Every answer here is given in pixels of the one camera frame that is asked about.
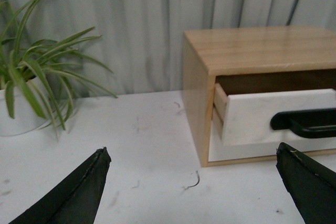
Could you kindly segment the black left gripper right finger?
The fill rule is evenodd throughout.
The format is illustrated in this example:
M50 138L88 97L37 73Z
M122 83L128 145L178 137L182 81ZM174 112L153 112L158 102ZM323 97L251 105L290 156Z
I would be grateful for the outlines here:
M335 223L335 172L292 146L278 146L276 168L305 223Z

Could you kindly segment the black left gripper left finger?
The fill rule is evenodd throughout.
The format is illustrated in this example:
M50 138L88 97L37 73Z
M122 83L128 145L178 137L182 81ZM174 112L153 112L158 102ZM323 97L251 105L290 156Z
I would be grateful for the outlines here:
M96 150L11 223L94 223L110 163L106 147Z

